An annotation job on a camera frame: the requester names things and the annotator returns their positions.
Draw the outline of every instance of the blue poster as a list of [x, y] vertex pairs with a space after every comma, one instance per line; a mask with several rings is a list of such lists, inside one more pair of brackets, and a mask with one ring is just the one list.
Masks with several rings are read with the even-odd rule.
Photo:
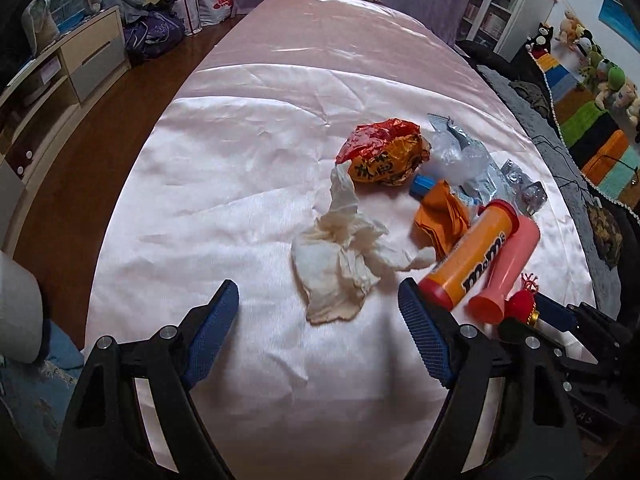
[[604, 0], [600, 21], [615, 30], [634, 49], [640, 52], [640, 32], [619, 0]]

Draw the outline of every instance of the stuffed toy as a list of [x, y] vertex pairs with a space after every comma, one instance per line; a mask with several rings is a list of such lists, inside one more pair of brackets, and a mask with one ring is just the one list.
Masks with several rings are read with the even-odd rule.
[[574, 50], [574, 41], [578, 39], [577, 27], [579, 25], [582, 24], [577, 16], [570, 10], [565, 11], [564, 20], [560, 22], [560, 36], [558, 36], [557, 40]]
[[554, 36], [554, 28], [547, 27], [544, 23], [540, 23], [538, 27], [538, 35], [529, 38], [526, 49], [532, 54], [551, 54], [551, 38]]
[[593, 49], [593, 45], [595, 45], [595, 43], [593, 43], [593, 34], [591, 34], [591, 31], [584, 27], [578, 28], [578, 39], [574, 41], [574, 45], [584, 56], [584, 59], [586, 59], [589, 56], [590, 51]]
[[604, 110], [604, 103], [607, 98], [618, 92], [626, 83], [627, 79], [625, 76], [625, 71], [622, 70], [619, 66], [612, 67], [612, 69], [609, 70], [607, 80], [598, 86], [598, 90], [600, 90], [600, 93], [595, 99], [596, 106], [600, 110]]
[[633, 126], [637, 128], [638, 124], [640, 124], [640, 98], [636, 98], [636, 100], [631, 103], [631, 106], [626, 109], [626, 114], [629, 116], [629, 120]]
[[589, 64], [580, 69], [580, 75], [584, 76], [584, 80], [578, 86], [586, 88], [590, 92], [596, 92], [598, 85], [607, 79], [609, 70], [607, 65], [604, 66], [604, 73], [598, 72], [602, 63], [605, 61], [604, 56], [597, 50], [592, 49], [588, 55]]
[[616, 108], [628, 109], [632, 103], [638, 98], [638, 87], [628, 77], [625, 84], [618, 90], [616, 97], [613, 101], [613, 105]]

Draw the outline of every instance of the black cable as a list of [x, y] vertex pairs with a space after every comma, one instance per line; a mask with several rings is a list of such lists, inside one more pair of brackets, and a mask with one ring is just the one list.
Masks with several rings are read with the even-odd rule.
[[[567, 167], [568, 167], [568, 168], [571, 170], [571, 172], [573, 173], [573, 172], [574, 172], [574, 170], [573, 170], [573, 168], [571, 167], [571, 165], [569, 164], [569, 162], [566, 160], [566, 156], [565, 156], [565, 154], [564, 154], [563, 152], [558, 151], [558, 149], [560, 149], [560, 150], [561, 150], [561, 149], [562, 149], [562, 147], [561, 147], [561, 146], [554, 146], [551, 142], [549, 142], [549, 141], [548, 141], [548, 139], [547, 139], [545, 136], [542, 136], [542, 135], [536, 135], [536, 136], [533, 136], [533, 137], [531, 137], [531, 140], [536, 139], [536, 138], [538, 138], [538, 137], [541, 137], [541, 138], [542, 138], [542, 140], [540, 140], [540, 142], [534, 142], [534, 145], [535, 145], [535, 146], [537, 146], [537, 145], [539, 145], [539, 144], [548, 144], [549, 146], [551, 146], [551, 148], [552, 148], [556, 153], [559, 153], [560, 155], [562, 155], [562, 158], [564, 158], [564, 162], [567, 164]], [[619, 158], [615, 158], [614, 156], [607, 155], [606, 153], [601, 154], [601, 155], [596, 159], [596, 161], [593, 163], [592, 168], [593, 168], [593, 167], [595, 167], [595, 165], [598, 163], [598, 161], [599, 161], [603, 156], [606, 156], [607, 158], [610, 158], [611, 160], [615, 160], [616, 162], [619, 162], [619, 163], [620, 163], [620, 164], [622, 164], [623, 166], [628, 167], [631, 171], [633, 171], [633, 172], [634, 172], [634, 174], [635, 174], [635, 176], [636, 176], [636, 184], [637, 184], [638, 182], [640, 182], [640, 174], [638, 174], [638, 168], [632, 168], [632, 167], [631, 167], [630, 165], [628, 165], [626, 162], [623, 162], [622, 160], [620, 160]], [[587, 179], [586, 179], [585, 175], [582, 175], [582, 173], [580, 172], [580, 176], [581, 176], [581, 177], [585, 180], [585, 182], [587, 182], [587, 184], [588, 184], [588, 181], [587, 181]]]
[[606, 153], [601, 154], [596, 161], [593, 163], [593, 166], [591, 167], [591, 169], [593, 169], [595, 167], [595, 165], [598, 163], [598, 161], [603, 157], [606, 156], [607, 158], [610, 158], [611, 160], [615, 160], [617, 162], [619, 162], [620, 164], [622, 164], [623, 166], [628, 167], [631, 171], [633, 171], [636, 175], [636, 183], [640, 182], [640, 175], [638, 175], [638, 168], [632, 168], [630, 165], [628, 165], [626, 162], [622, 162], [619, 158], [615, 158], [614, 156], [610, 156], [607, 155]]
[[562, 180], [566, 180], [566, 181], [567, 181], [566, 183], [562, 184], [562, 186], [558, 186], [558, 189], [562, 189], [563, 187], [566, 187], [566, 186], [568, 186], [569, 184], [575, 184], [575, 185], [578, 187], [578, 189], [580, 190], [580, 193], [581, 193], [581, 195], [582, 195], [582, 200], [583, 200], [585, 203], [586, 203], [586, 202], [588, 202], [588, 200], [584, 197], [584, 194], [586, 193], [586, 194], [587, 194], [587, 197], [591, 197], [591, 193], [589, 193], [589, 190], [588, 190], [588, 189], [583, 188], [583, 187], [580, 185], [580, 182], [578, 182], [577, 180], [571, 180], [571, 179], [568, 179], [568, 178], [566, 178], [566, 177], [564, 177], [564, 176], [559, 176], [559, 175], [554, 175], [554, 174], [552, 174], [551, 176], [552, 176], [553, 178], [561, 178]]

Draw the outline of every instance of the drawer handle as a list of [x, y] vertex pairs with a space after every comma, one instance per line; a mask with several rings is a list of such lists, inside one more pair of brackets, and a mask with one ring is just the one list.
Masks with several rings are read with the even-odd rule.
[[96, 50], [93, 54], [91, 54], [87, 59], [85, 59], [82, 64], [89, 63], [94, 57], [100, 54], [105, 48], [107, 48], [111, 44], [111, 41], [107, 41], [103, 46], [101, 46], [98, 50]]

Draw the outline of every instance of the green plush toy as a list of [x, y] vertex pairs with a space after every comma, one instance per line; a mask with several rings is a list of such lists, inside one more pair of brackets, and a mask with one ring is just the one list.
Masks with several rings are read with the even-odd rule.
[[598, 84], [601, 82], [598, 76], [598, 67], [604, 61], [604, 56], [599, 50], [592, 48], [589, 51], [587, 58], [589, 61], [588, 66], [580, 69], [580, 74], [584, 76], [582, 83], [580, 83], [580, 87], [586, 88], [590, 92], [595, 93], [598, 88]]
[[619, 91], [625, 84], [625, 71], [617, 65], [611, 67], [611, 69], [609, 70], [609, 75], [607, 76], [607, 81], [601, 83], [598, 86], [600, 93], [595, 99], [596, 106], [600, 110], [604, 110], [604, 102], [607, 100], [607, 98], [615, 94], [615, 92]]

